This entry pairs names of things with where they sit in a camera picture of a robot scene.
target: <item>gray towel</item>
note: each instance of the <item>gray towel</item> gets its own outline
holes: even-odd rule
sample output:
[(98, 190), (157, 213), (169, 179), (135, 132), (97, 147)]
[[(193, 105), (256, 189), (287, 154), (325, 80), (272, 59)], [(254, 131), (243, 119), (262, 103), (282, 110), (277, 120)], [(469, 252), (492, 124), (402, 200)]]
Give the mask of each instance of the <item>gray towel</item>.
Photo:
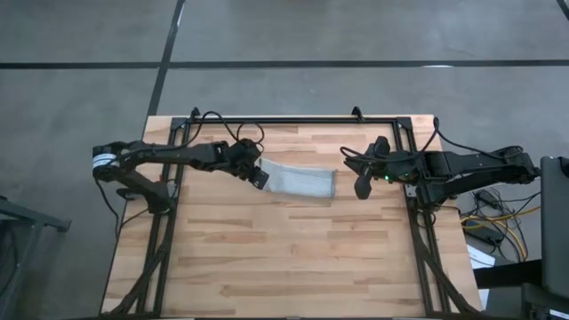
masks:
[(260, 168), (268, 173), (263, 190), (298, 196), (334, 198), (336, 171), (299, 168), (260, 159)]

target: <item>yellow cable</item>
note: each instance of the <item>yellow cable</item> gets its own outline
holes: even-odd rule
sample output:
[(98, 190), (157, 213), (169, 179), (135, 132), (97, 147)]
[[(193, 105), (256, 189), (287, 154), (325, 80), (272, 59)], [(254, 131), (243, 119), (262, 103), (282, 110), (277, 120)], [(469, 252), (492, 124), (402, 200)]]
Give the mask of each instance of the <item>yellow cable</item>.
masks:
[(466, 220), (485, 220), (485, 221), (483, 221), (482, 223), (479, 223), (477, 226), (463, 226), (462, 228), (465, 228), (465, 229), (481, 228), (481, 227), (483, 227), (487, 224), (490, 224), (490, 223), (496, 223), (496, 224), (502, 226), (506, 231), (508, 231), (514, 237), (514, 240), (516, 240), (517, 246), (520, 248), (520, 250), (522, 252), (522, 257), (523, 257), (522, 260), (525, 261), (525, 260), (527, 260), (527, 252), (525, 251), (525, 248), (522, 245), (522, 242), (519, 240), (516, 233), (514, 233), (514, 231), (512, 231), (503, 222), (501, 222), (501, 220), (508, 220), (508, 219), (514, 218), (516, 216), (532, 213), (532, 212), (535, 212), (536, 210), (538, 210), (540, 208), (541, 208), (540, 206), (536, 206), (535, 208), (526, 210), (524, 212), (509, 214), (509, 215), (505, 215), (505, 216), (501, 216), (501, 217), (497, 217), (497, 218), (482, 218), (482, 217), (478, 217), (478, 216), (468, 216), (468, 217), (462, 219), (461, 223), (466, 221)]
[(506, 225), (505, 225), (503, 222), (495, 221), (494, 223), (497, 223), (497, 224), (501, 225), (503, 228), (506, 229), (506, 231), (508, 231), (508, 232), (514, 237), (514, 239), (516, 240), (517, 246), (518, 246), (518, 247), (520, 248), (520, 250), (522, 251), (522, 257), (523, 257), (522, 261), (527, 260), (527, 252), (525, 251), (525, 248), (524, 248), (524, 246), (522, 245), (522, 242), (519, 241), (519, 238), (517, 237), (516, 233), (515, 233), (514, 231), (512, 231), (512, 229), (506, 227)]
[(520, 215), (524, 215), (524, 214), (528, 214), (528, 213), (535, 212), (536, 210), (538, 210), (538, 209), (540, 209), (540, 208), (541, 208), (541, 206), (538, 205), (538, 206), (536, 206), (535, 208), (526, 210), (526, 211), (524, 211), (524, 212), (512, 213), (512, 214), (508, 214), (508, 215), (500, 216), (500, 217), (496, 217), (496, 218), (492, 218), (492, 217), (483, 218), (483, 217), (478, 217), (478, 216), (471, 215), (471, 216), (468, 216), (468, 217), (462, 219), (462, 220), (461, 220), (461, 223), (464, 222), (464, 221), (466, 221), (466, 220), (472, 220), (472, 219), (475, 219), (475, 220), (487, 220), (487, 221), (508, 220), (508, 219), (513, 218), (513, 217), (517, 217), (517, 216), (520, 216)]

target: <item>metal stand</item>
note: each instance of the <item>metal stand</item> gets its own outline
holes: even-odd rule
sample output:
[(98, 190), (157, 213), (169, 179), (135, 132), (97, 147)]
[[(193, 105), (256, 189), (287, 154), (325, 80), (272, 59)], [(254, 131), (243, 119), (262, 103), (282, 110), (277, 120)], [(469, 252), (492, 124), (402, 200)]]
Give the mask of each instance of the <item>metal stand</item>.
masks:
[[(393, 129), (395, 143), (397, 150), (403, 150), (403, 134), (407, 138), (409, 151), (417, 151), (416, 142), (413, 133), (413, 124), (409, 117), (363, 117), (359, 108), (354, 108), (352, 116), (307, 116), (307, 117), (225, 117), (224, 121), (227, 124), (242, 124), (254, 121), (258, 124), (386, 124)], [(189, 118), (173, 118), (168, 138), (168, 144), (174, 145), (178, 131), (183, 131), (181, 143), (188, 141), (189, 129), (192, 124), (221, 124), (219, 118), (201, 118), (199, 110), (196, 108), (192, 111)], [(175, 183), (180, 185), (183, 176), (183, 165), (178, 165), (175, 175)], [(170, 165), (165, 164), (162, 172), (163, 180), (168, 180), (168, 173)], [(473, 309), (468, 302), (460, 295), (454, 288), (451, 281), (446, 276), (441, 267), (441, 260), (437, 248), (437, 238), (435, 229), (430, 221), (426, 221), (425, 228), (427, 230), (427, 241), (425, 244), (421, 238), (419, 224), (417, 222), (418, 215), (420, 214), (416, 208), (417, 197), (407, 186), (404, 186), (405, 201), (407, 203), (407, 212), (409, 216), (409, 224), (411, 228), (411, 235), (413, 238), (413, 247), (415, 259), (417, 261), (417, 271), (419, 273), (419, 282), (421, 286), (422, 300), (426, 316), (436, 316), (438, 318), (456, 318), (456, 316), (467, 316), (468, 318), (487, 318), (475, 309)], [(117, 308), (107, 314), (101, 314), (102, 318), (160, 318), (162, 314), (162, 306), (164, 302), (164, 288), (166, 283), (166, 276), (168, 272), (168, 262), (170, 257), (170, 250), (172, 246), (174, 224), (176, 221), (176, 210), (178, 205), (178, 195), (174, 195), (173, 209), (170, 210), (165, 216), (167, 217), (166, 229), (164, 232), (164, 239), (162, 243), (156, 248), (158, 230), (163, 216), (155, 215), (152, 223), (152, 228), (149, 233), (149, 242), (147, 249), (147, 256), (144, 266), (144, 271), (139, 280), (135, 283), (134, 287), (124, 297), (123, 301)], [(427, 278), (427, 268), (429, 266), (435, 279), (437, 280), (437, 292), (441, 300), (441, 310), (435, 311), (433, 307), (432, 297), (430, 295), (429, 281)], [(158, 281), (156, 285), (156, 294), (152, 310), (147, 310), (147, 297), (148, 297), (148, 282), (152, 274), (156, 271), (157, 266), (160, 265), (158, 270)], [(454, 305), (459, 309), (461, 315), (450, 313), (449, 298), (453, 301)], [(134, 313), (128, 314), (136, 301), (136, 308)]]
[(67, 232), (71, 220), (61, 220), (53, 216), (29, 210), (22, 206), (9, 202), (6, 198), (0, 196), (0, 214), (9, 216), (28, 224), (31, 228), (28, 242), (24, 248), (19, 261), (16, 261), (16, 270), (12, 276), (12, 280), (8, 283), (8, 287), (4, 293), (3, 304), (0, 307), (0, 319), (12, 319), (12, 313), (16, 298), (20, 292), (21, 283), (26, 272), (28, 272), (29, 264), (34, 256), (40, 234), (45, 226), (54, 227), (59, 232)]

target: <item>black floor stripe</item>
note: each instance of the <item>black floor stripe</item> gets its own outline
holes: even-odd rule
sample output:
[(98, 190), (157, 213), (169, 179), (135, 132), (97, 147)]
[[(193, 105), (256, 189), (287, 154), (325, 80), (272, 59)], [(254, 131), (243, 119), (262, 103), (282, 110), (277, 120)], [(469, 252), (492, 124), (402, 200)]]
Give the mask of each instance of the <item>black floor stripe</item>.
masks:
[[(166, 58), (172, 57), (173, 40)], [(482, 68), (569, 67), (569, 60), (263, 60), (175, 62), (15, 62), (0, 63), (0, 69), (153, 69), (159, 68), (157, 89), (164, 85), (167, 69), (271, 69), (271, 68)]]
[(154, 90), (152, 91), (152, 97), (150, 98), (150, 103), (148, 105), (147, 116), (155, 116), (158, 111), (158, 104), (160, 103), (160, 97), (162, 96), (162, 90), (164, 89), (164, 81), (166, 80), (166, 73), (168, 72), (170, 58), (172, 57), (172, 50), (176, 41), (176, 35), (178, 34), (181, 12), (184, 8), (185, 2), (185, 0), (178, 0), (178, 3), (176, 3), (176, 8), (174, 9), (174, 15), (172, 17), (172, 25), (170, 26), (170, 32), (168, 33), (164, 53), (162, 55), (162, 61), (160, 62), (160, 69), (158, 70)]
[(566, 0), (557, 0), (557, 4), (559, 4), (561, 11), (565, 15), (565, 17), (569, 20), (569, 7), (567, 7)]
[(179, 61), (171, 69), (569, 67), (569, 60)]
[(152, 69), (160, 62), (8, 62), (0, 69)]

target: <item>white paper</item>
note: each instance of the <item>white paper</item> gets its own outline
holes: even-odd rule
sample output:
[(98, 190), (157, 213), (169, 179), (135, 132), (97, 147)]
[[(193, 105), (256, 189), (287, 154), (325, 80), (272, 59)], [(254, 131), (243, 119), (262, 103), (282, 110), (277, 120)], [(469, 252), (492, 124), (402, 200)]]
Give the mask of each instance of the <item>white paper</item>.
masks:
[[(467, 249), (469, 250), (470, 256), (470, 265), (472, 265), (473, 269), (477, 268), (491, 268), (494, 266), (496, 259), (484, 252), (481, 252), (475, 247), (467, 245)], [(478, 290), (478, 294), (480, 295), (480, 301), (482, 302), (482, 309), (486, 310), (486, 305), (488, 304), (488, 294), (490, 293), (489, 289), (480, 289)]]

